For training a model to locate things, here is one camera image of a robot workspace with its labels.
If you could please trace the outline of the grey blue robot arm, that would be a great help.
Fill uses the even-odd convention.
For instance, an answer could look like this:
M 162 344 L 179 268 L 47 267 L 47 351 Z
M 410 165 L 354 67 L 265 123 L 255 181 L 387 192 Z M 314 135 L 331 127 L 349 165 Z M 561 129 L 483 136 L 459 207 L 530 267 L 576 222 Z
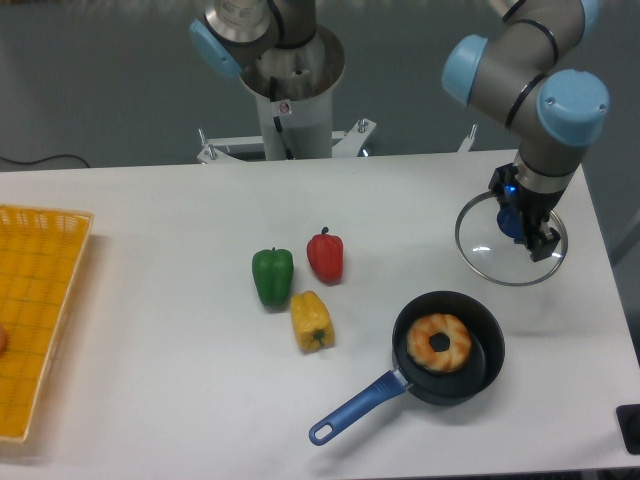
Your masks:
M 593 29 L 595 1 L 500 1 L 505 31 L 470 35 L 449 54 L 443 89 L 519 136 L 512 163 L 489 188 L 502 233 L 533 261 L 561 241 L 551 214 L 600 135 L 609 94 L 594 75 L 556 65 Z M 258 107 L 268 159 L 332 153 L 332 91 L 345 68 L 337 37 L 316 20 L 312 1 L 216 1 L 192 22 L 190 39 L 219 74 L 239 78 Z

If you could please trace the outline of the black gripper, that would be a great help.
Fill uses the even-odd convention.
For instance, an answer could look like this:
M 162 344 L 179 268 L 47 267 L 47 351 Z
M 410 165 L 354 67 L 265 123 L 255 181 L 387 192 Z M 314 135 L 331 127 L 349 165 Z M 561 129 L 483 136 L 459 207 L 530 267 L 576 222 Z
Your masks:
M 489 191 L 499 204 L 497 224 L 516 244 L 527 245 L 531 260 L 539 262 L 549 258 L 559 243 L 559 232 L 542 223 L 549 220 L 562 191 L 539 193 L 530 190 L 516 175 L 516 166 L 506 164 L 494 170 L 489 182 Z

